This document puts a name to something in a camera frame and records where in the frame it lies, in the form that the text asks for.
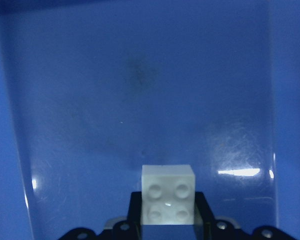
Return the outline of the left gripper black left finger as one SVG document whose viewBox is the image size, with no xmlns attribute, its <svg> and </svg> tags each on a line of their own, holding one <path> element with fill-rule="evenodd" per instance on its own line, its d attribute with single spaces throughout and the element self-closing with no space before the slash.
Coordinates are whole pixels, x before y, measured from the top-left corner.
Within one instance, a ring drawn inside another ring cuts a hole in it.
<svg viewBox="0 0 300 240">
<path fill-rule="evenodd" d="M 141 240 L 142 239 L 142 192 L 132 192 L 130 195 L 130 201 L 127 212 L 127 224 L 129 226 L 127 232 L 129 240 Z"/>
</svg>

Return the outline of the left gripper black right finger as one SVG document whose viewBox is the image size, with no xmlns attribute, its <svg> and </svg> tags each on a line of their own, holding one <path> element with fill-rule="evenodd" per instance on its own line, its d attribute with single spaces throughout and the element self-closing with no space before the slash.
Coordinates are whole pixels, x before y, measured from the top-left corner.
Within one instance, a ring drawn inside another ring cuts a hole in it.
<svg viewBox="0 0 300 240">
<path fill-rule="evenodd" d="M 216 219 L 203 192 L 195 192 L 193 223 L 196 240 L 214 238 Z"/>
</svg>

